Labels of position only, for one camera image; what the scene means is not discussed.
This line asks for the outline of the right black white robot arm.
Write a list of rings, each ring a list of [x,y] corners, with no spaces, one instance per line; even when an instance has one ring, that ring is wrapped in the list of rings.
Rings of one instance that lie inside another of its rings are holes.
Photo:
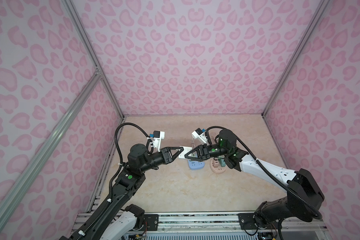
[[[221,127],[217,140],[212,143],[209,131],[205,130],[206,143],[187,151],[185,159],[204,162],[222,157],[229,169],[251,174],[271,183],[286,192],[286,196],[259,205],[252,223],[261,229],[272,223],[296,217],[303,222],[322,220],[320,207],[325,196],[311,172],[285,169],[260,160],[250,148],[231,130]]]

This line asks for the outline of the pink plug adapter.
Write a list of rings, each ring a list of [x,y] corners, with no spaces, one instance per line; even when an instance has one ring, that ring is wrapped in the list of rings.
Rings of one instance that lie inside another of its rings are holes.
[[[220,162],[219,162],[219,160],[213,160],[213,167],[214,167],[214,168],[220,167]]]

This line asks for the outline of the teal plug adapter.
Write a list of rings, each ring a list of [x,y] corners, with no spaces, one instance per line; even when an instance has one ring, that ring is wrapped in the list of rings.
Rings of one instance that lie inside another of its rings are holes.
[[[225,167],[225,166],[226,166],[226,163],[225,163],[225,160],[224,160],[224,159],[219,159],[219,163],[220,163],[221,167]]]

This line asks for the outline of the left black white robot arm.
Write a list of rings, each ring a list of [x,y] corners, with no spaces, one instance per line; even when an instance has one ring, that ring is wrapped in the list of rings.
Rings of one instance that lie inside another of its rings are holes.
[[[122,127],[132,126],[145,137],[150,136],[138,125],[123,123],[115,131],[115,144],[120,157],[118,171],[109,181],[109,193],[92,216],[70,237],[69,240],[99,240],[116,214],[132,198],[145,181],[145,172],[160,165],[172,163],[183,151],[183,147],[165,147],[156,153],[149,153],[148,147],[136,144],[131,148],[131,157],[124,162],[118,143],[118,133]]]

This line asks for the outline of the white square plug adapter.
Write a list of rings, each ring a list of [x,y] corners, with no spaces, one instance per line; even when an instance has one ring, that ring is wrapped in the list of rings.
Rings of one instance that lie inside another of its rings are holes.
[[[182,146],[182,148],[184,149],[178,156],[179,159],[186,159],[185,155],[190,152],[193,148],[192,147],[184,147]]]

